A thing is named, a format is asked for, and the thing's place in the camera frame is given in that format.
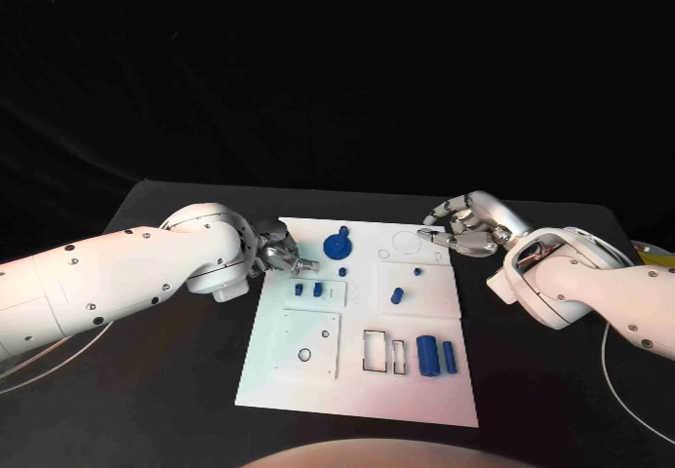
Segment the small blue part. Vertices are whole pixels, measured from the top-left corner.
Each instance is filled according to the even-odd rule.
[[[347,226],[341,226],[337,234],[327,236],[323,241],[323,253],[333,260],[341,260],[352,253],[352,241],[347,236]]]
[[[419,375],[424,377],[435,377],[440,375],[438,349],[432,336],[418,336],[418,359]]]
[[[396,288],[393,290],[393,294],[391,295],[391,303],[398,304],[402,298],[404,298],[404,290],[401,288]]]
[[[447,373],[457,373],[457,365],[454,364],[453,343],[450,341],[442,341],[442,354],[445,356]]]

